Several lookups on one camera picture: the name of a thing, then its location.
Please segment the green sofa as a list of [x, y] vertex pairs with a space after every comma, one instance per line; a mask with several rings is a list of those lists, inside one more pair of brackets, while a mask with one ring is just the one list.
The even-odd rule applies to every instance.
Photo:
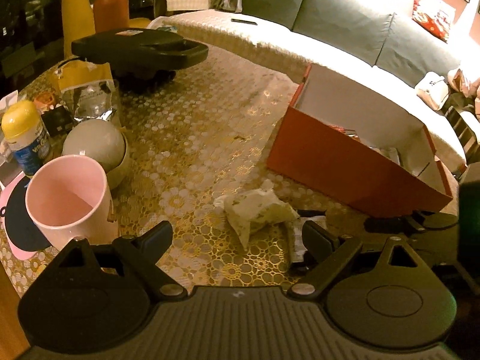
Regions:
[[479, 47], [465, 55], [419, 24], [356, 0], [241, 0], [247, 16], [281, 24], [293, 33], [345, 51], [414, 87], [427, 72], [440, 76], [479, 65]]

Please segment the red snack packet in box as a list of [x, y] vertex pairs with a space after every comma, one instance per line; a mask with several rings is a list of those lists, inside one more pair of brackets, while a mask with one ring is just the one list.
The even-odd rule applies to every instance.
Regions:
[[329, 127], [332, 128], [333, 130], [335, 130], [337, 132], [340, 132], [340, 133], [342, 133], [342, 134], [344, 134], [348, 137], [351, 137], [353, 139], [358, 139], [359, 138], [358, 134], [353, 129], [345, 128], [343, 126], [338, 126], [338, 125], [335, 125], [335, 124], [329, 124]]

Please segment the rolled white mat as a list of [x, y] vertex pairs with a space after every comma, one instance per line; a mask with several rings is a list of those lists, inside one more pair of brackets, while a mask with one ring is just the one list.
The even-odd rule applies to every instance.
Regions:
[[174, 12], [202, 11], [213, 7], [213, 0], [154, 0], [154, 17]]

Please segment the white round lamp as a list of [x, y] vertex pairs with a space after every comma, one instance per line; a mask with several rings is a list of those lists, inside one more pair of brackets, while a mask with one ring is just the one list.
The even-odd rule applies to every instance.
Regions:
[[130, 169], [127, 138], [113, 123], [101, 119], [89, 119], [74, 127], [64, 141], [62, 155], [96, 160], [106, 172], [110, 190], [120, 185]]

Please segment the yellow lid bottle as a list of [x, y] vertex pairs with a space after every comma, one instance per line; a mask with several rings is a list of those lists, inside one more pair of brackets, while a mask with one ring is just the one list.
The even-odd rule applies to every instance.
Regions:
[[2, 116], [1, 129], [27, 177], [52, 158], [49, 134], [33, 102], [21, 100], [11, 105]]

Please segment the small black phone on sofa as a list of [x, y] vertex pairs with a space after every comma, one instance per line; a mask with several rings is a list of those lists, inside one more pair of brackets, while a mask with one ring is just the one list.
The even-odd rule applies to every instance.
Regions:
[[230, 21], [236, 24], [246, 24], [246, 25], [255, 25], [255, 26], [258, 25], [255, 21], [245, 20], [245, 19], [231, 18]]

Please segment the white tote bag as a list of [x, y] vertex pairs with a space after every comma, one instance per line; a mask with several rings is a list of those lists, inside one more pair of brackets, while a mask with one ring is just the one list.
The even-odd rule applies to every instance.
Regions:
[[450, 90], [443, 76], [427, 72], [415, 86], [416, 95], [433, 111], [439, 111], [448, 100]]

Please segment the silver foil pouch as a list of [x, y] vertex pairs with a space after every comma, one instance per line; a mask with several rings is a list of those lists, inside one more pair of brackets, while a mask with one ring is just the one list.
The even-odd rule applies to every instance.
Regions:
[[119, 113], [114, 80], [95, 80], [60, 93], [76, 124], [91, 119], [113, 122]]

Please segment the red cardboard box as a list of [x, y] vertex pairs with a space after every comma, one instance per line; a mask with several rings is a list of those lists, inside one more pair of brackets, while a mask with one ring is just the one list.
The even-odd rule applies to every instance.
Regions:
[[[353, 129], [358, 139], [329, 125]], [[441, 211], [452, 189], [427, 127], [327, 67], [307, 67], [281, 121], [270, 169], [374, 217]]]

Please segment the orange water bottle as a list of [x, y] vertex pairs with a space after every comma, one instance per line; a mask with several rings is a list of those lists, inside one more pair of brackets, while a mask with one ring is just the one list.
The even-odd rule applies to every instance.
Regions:
[[129, 25], [128, 0], [94, 0], [93, 13], [96, 33]]

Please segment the pink mug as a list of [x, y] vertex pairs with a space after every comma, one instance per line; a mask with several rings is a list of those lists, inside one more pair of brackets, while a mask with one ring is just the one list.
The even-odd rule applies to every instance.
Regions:
[[107, 175], [87, 156], [49, 161], [28, 183], [25, 205], [32, 222], [57, 250], [75, 237], [105, 245], [120, 235]]

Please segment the red patterned cushion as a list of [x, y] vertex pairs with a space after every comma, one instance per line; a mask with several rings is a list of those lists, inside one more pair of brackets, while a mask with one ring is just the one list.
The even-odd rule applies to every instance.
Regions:
[[448, 42], [456, 9], [443, 0], [413, 0], [412, 20], [444, 42]]

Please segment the white dark snack packet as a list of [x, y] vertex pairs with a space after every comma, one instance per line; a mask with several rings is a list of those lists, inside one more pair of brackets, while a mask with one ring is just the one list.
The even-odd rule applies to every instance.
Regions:
[[301, 263], [304, 261], [304, 254], [307, 249], [304, 246], [302, 238], [302, 230], [304, 224], [312, 220], [314, 223], [319, 224], [323, 228], [326, 226], [326, 216], [325, 215], [316, 215], [313, 217], [299, 217], [294, 221], [286, 222], [286, 231], [288, 238], [288, 247], [289, 247], [289, 263]]

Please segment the black flat device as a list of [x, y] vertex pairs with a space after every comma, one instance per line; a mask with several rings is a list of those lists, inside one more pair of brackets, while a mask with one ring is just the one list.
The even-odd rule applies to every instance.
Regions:
[[91, 63], [109, 63], [120, 90], [144, 94], [171, 82], [176, 72], [202, 63], [208, 46], [181, 35], [147, 28], [120, 28], [80, 38], [72, 53]]

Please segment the white snack bag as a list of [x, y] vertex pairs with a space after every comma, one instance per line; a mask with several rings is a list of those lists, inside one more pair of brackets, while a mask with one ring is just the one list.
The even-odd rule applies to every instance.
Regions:
[[213, 205], [224, 211], [245, 250], [251, 235], [258, 230], [299, 218], [297, 211], [275, 194], [271, 180], [265, 180], [258, 189], [222, 195], [214, 200]]

